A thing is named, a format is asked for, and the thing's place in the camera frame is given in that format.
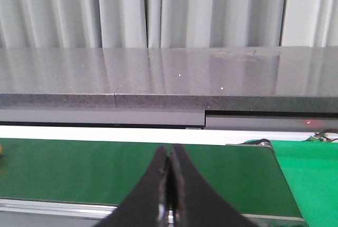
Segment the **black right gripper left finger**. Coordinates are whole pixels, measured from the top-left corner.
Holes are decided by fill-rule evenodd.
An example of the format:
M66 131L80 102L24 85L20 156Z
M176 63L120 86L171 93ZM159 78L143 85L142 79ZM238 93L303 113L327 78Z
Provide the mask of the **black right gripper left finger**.
M159 146L145 173L113 212L95 226L168 226L167 150Z

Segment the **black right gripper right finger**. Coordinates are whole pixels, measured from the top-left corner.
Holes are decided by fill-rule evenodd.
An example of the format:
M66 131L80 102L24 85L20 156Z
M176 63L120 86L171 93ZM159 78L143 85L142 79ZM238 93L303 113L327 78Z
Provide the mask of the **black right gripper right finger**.
M225 201L196 169L183 145L172 146L176 226L256 226Z

